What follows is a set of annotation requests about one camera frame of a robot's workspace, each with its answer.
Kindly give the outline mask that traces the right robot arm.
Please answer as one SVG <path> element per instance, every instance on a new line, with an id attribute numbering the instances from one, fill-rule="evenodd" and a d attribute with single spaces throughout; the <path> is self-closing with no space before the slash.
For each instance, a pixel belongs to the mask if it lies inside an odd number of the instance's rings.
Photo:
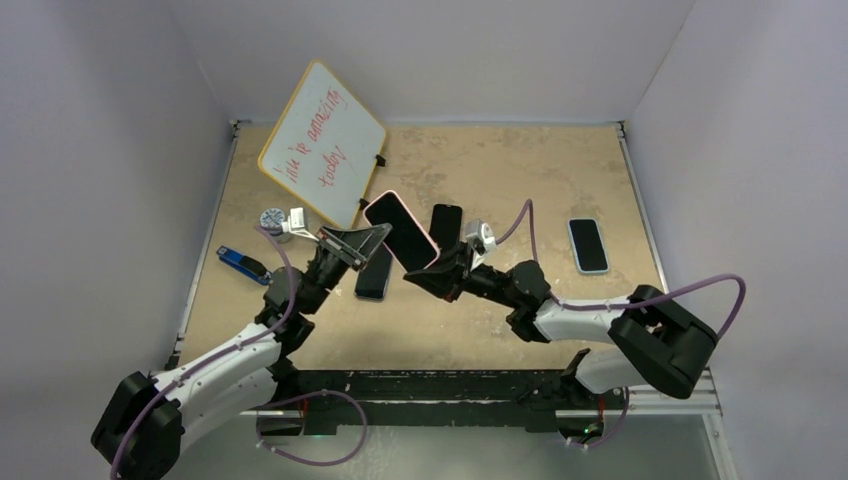
<path id="1" fill-rule="evenodd" d="M 510 308 L 506 322 L 525 342 L 605 344 L 569 365 L 561 392 L 573 406 L 584 407 L 614 388 L 640 385 L 687 399 L 718 345 L 715 330 L 651 285 L 607 302 L 561 305 L 537 261 L 500 271 L 475 263 L 473 256 L 470 247 L 460 245 L 404 278 L 446 302 L 469 293 Z"/>

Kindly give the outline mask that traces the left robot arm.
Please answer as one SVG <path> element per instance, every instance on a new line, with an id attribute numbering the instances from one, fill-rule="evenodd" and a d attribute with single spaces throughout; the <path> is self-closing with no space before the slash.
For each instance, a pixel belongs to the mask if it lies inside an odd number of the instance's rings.
<path id="1" fill-rule="evenodd" d="M 349 270 L 361 270 L 392 228 L 383 223 L 356 230 L 321 228 L 305 270 L 287 254 L 268 276 L 263 307 L 234 337 L 195 360 L 156 375 L 140 371 L 117 386 L 91 436 L 108 461 L 112 479 L 161 479 L 200 438 L 254 408 L 284 409 L 315 397 L 362 406 L 332 389 L 306 390 L 288 356 L 315 328 L 317 312 Z"/>

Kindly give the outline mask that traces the black phone case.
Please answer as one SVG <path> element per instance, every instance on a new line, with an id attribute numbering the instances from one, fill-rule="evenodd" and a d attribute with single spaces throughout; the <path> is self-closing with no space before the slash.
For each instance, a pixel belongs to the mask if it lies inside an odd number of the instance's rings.
<path id="1" fill-rule="evenodd" d="M 358 273 L 354 288 L 357 299 L 382 301 L 385 299 L 389 284 L 393 257 L 388 249 L 381 245 L 367 265 Z"/>

